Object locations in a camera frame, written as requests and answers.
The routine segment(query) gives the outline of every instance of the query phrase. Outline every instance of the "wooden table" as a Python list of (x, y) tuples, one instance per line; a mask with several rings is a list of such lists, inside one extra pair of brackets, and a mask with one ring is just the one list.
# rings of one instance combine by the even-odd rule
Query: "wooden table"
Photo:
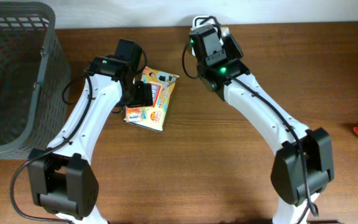
[[(358, 22), (230, 26), (244, 63), (278, 104), (333, 139), (336, 178), (316, 201), (322, 219), (358, 223)], [(273, 154), (234, 108), (199, 80), (184, 76), (181, 51), (188, 27), (58, 30), (78, 76), (95, 55), (112, 54), (119, 39), (137, 41), (149, 66), (181, 75), (163, 133), (112, 114), (95, 147), (92, 167), (104, 218), (135, 223), (218, 223), (272, 218)], [(195, 60), (187, 55), (189, 71)], [(71, 96), (78, 96), (81, 84)], [(22, 161), (0, 161), (0, 223), (34, 223), (12, 209), (8, 186)], [(25, 212), (33, 205), (27, 173), (16, 187)]]

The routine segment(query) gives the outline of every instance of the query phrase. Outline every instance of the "plastic bin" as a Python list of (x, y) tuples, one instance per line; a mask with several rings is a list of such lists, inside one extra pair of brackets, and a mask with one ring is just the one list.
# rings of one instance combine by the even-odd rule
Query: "plastic bin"
[(65, 122), (61, 100), (71, 71), (40, 2), (0, 2), (0, 159), (45, 149)]

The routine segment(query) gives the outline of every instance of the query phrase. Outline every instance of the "perforated bin side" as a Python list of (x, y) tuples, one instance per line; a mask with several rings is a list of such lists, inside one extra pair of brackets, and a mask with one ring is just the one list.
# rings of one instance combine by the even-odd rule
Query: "perforated bin side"
[(46, 4), (0, 2), (0, 159), (44, 149), (64, 124), (71, 73), (54, 25)]

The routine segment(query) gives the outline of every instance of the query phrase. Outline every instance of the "white wall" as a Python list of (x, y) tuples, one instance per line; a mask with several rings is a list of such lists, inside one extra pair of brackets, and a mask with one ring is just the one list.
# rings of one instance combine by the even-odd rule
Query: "white wall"
[(58, 29), (190, 26), (196, 15), (214, 15), (223, 24), (358, 21), (358, 0), (40, 1), (55, 11)]

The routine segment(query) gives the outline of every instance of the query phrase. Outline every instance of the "plastic crate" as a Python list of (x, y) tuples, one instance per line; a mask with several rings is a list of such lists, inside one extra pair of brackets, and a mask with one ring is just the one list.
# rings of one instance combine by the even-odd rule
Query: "plastic crate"
[(0, 2), (0, 159), (45, 149), (65, 122), (69, 63), (55, 13), (40, 2)]

